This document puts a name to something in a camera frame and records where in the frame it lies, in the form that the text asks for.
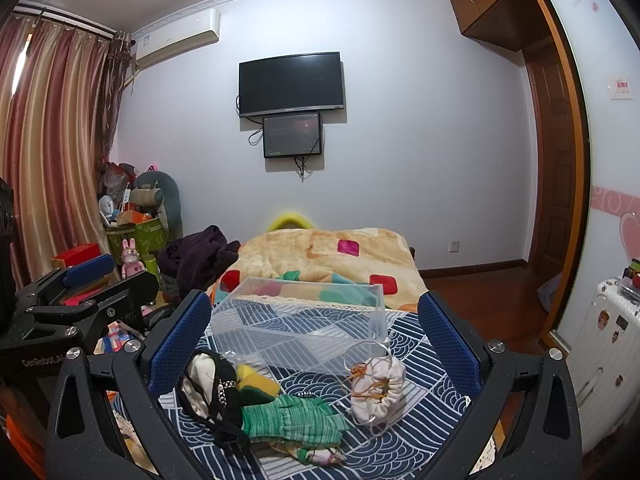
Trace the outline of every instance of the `beige fleece blanket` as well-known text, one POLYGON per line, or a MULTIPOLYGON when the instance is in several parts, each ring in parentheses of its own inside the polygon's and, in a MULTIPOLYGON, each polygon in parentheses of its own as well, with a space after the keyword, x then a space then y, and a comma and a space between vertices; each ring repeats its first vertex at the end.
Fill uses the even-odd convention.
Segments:
MULTIPOLYGON (((385 305, 402 310, 414 310, 427 290, 404 238, 378 228, 282 229, 260 235, 242 245, 238 261, 216 287, 231 292, 249 276, 300 282, 381 283, 385 305)), ((214 297, 214 286, 208 293, 214 297)))

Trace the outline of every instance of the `curtain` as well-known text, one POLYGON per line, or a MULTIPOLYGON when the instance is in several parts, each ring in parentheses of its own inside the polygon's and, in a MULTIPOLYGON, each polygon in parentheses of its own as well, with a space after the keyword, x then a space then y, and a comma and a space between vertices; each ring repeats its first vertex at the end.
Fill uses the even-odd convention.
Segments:
POLYGON ((15 65, 31 31, 33 19, 14 14, 0 26, 0 176, 4 175, 4 138, 11 104, 15 65))
POLYGON ((102 88, 98 101, 98 128, 102 137, 101 169, 106 169, 109 153, 116 133, 118 112, 122 101, 122 86, 131 64, 131 35, 128 32, 117 32, 109 47, 107 61, 102 75, 102 88))
POLYGON ((97 102, 108 49, 89 32, 47 20, 33 32, 4 140, 4 175, 17 211, 18 287, 78 244, 98 243, 109 252, 95 195, 102 153, 97 102))

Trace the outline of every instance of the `pink heart decal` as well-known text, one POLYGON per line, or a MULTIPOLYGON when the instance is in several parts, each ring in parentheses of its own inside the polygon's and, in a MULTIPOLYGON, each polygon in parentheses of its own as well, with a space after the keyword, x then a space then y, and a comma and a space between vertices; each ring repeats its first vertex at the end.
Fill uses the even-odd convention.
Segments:
POLYGON ((620 217, 620 238, 629 261, 640 258, 640 222, 634 213, 626 212, 620 217))

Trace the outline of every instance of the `blue gripper pad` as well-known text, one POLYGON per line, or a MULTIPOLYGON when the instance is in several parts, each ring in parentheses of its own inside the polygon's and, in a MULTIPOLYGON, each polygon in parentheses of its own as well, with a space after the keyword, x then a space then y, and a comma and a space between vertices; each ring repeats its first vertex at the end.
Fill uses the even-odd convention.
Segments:
POLYGON ((429 292, 418 300, 418 320, 458 393, 475 399, 482 388, 478 360, 429 292))
POLYGON ((200 292, 149 361, 147 388, 151 394, 157 397, 174 389, 210 320, 211 302, 200 292))
POLYGON ((66 288, 80 288, 113 272, 115 267, 116 262, 110 254, 101 254, 87 262, 69 267, 62 278, 62 284, 66 288))

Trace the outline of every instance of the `wooden floor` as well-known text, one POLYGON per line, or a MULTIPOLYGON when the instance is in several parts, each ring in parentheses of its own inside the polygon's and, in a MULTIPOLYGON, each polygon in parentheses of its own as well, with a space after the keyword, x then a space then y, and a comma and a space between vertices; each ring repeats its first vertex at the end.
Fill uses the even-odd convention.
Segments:
MULTIPOLYGON (((540 281, 527 270, 518 267, 430 278, 426 285, 438 291, 458 316, 471 322, 483 339, 499 339, 514 352, 542 354, 538 339, 546 312, 536 294, 540 281)), ((511 394, 505 405, 500 417, 505 433, 521 398, 511 394)))

